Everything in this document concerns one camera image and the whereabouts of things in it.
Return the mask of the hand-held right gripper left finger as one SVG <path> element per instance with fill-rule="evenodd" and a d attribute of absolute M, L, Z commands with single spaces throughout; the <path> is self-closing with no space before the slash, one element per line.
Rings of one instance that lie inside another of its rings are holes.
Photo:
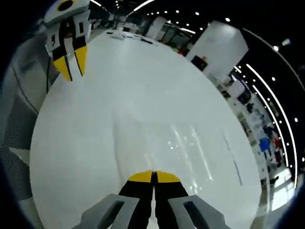
<path fill-rule="evenodd" d="M 153 171 L 130 176 L 118 194 L 109 194 L 83 212 L 75 229 L 145 229 L 152 213 Z"/>

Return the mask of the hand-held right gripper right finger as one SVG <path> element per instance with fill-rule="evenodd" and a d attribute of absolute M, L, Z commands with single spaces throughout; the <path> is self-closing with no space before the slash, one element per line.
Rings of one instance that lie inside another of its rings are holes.
<path fill-rule="evenodd" d="M 155 172 L 155 215 L 161 229 L 228 229 L 224 215 L 189 195 L 174 174 Z"/>

